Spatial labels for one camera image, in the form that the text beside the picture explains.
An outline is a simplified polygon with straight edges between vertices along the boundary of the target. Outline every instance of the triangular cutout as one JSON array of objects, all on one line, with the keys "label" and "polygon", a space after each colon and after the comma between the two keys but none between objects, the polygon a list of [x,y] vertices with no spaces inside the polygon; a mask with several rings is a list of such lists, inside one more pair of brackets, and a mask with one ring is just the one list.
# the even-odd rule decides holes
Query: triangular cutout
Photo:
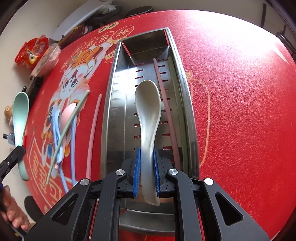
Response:
[{"label": "triangular cutout", "polygon": [[221,193],[216,193],[215,197],[220,207],[224,222],[227,226],[242,221],[243,216],[230,202],[225,199]]},{"label": "triangular cutout", "polygon": [[52,220],[62,225],[67,225],[77,198],[78,194],[71,196],[67,202],[53,215]]}]

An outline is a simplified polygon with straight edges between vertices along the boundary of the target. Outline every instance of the metal tray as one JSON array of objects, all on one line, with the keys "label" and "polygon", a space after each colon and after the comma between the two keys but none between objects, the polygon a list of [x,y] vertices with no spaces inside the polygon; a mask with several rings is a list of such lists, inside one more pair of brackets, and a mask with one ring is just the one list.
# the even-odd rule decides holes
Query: metal tray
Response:
[{"label": "metal tray", "polygon": [[[135,91],[143,80],[159,87],[153,65],[156,58],[179,147],[182,169],[198,178],[198,148],[193,108],[185,72],[169,28],[138,34],[118,42],[107,88],[101,145],[101,177],[121,167],[122,161],[134,156],[141,145]],[[162,114],[155,145],[160,156],[173,162],[167,118]],[[121,202],[120,228],[153,235],[174,235],[174,204],[162,200],[160,206],[143,201],[141,189],[134,200]]]}]

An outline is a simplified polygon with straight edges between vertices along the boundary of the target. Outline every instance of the blue gripper pad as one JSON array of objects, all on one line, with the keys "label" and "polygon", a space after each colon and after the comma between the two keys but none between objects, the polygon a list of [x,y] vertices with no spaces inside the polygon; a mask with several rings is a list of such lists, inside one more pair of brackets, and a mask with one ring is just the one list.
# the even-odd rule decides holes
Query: blue gripper pad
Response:
[{"label": "blue gripper pad", "polygon": [[133,197],[137,197],[141,172],[141,149],[138,148],[135,172],[133,175]]},{"label": "blue gripper pad", "polygon": [[159,177],[155,147],[153,149],[153,164],[154,164],[154,175],[155,175],[155,190],[156,190],[157,196],[159,196],[159,194],[160,194],[160,177]]}]

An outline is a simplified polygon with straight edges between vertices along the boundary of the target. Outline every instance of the silver screw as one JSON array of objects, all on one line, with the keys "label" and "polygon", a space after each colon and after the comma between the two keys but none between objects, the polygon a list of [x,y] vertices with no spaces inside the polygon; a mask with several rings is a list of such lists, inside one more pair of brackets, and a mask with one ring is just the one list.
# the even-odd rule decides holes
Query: silver screw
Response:
[{"label": "silver screw", "polygon": [[172,169],[169,169],[169,174],[171,174],[171,175],[177,175],[178,174],[178,170],[177,169],[174,169],[174,168],[172,168]]},{"label": "silver screw", "polygon": [[214,183],[213,179],[210,179],[210,178],[205,179],[205,184],[212,185],[213,183]]},{"label": "silver screw", "polygon": [[122,176],[122,175],[124,175],[124,173],[125,173],[125,171],[122,170],[122,169],[118,169],[118,170],[115,172],[115,174],[118,175],[118,176]]},{"label": "silver screw", "polygon": [[80,181],[80,184],[81,184],[82,186],[86,186],[86,185],[89,184],[89,180],[88,180],[88,179],[82,179],[82,180]]}]

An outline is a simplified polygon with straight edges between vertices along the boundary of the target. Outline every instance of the small bottle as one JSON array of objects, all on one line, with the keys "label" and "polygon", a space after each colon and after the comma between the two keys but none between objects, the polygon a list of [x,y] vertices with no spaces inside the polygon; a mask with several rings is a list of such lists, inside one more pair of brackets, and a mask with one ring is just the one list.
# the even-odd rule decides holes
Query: small bottle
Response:
[{"label": "small bottle", "polygon": [[6,139],[9,144],[15,145],[15,135],[14,133],[9,133],[8,135],[3,134],[3,139]]}]

